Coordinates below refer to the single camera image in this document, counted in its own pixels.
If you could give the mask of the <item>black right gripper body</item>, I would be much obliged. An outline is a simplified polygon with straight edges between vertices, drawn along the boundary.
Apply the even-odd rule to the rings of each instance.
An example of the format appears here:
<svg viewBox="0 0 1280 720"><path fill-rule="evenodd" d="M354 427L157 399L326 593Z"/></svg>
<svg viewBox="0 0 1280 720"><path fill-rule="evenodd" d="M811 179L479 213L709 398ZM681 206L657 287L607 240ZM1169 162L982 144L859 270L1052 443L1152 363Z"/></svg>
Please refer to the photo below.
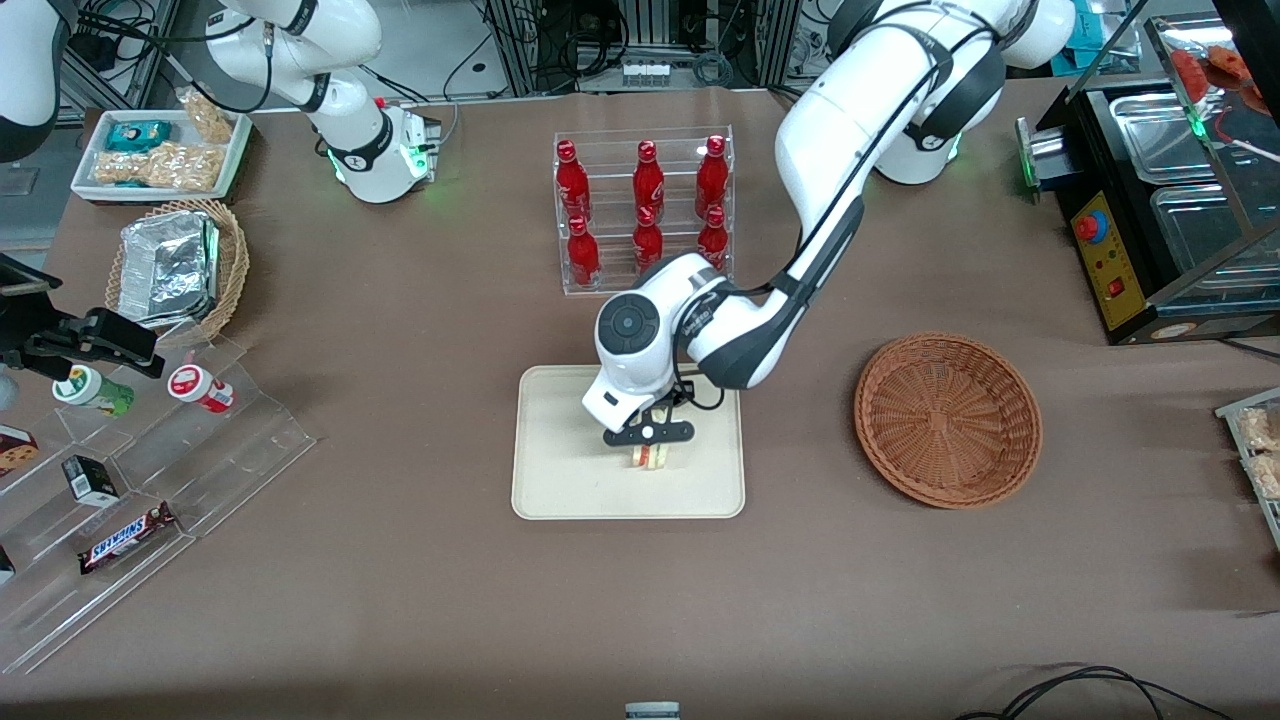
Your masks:
<svg viewBox="0 0 1280 720"><path fill-rule="evenodd" d="M156 342L151 329L106 307L92 307L84 316L54 309L22 333L22 368L67 380L76 364L108 363L157 379L165 360Z"/></svg>

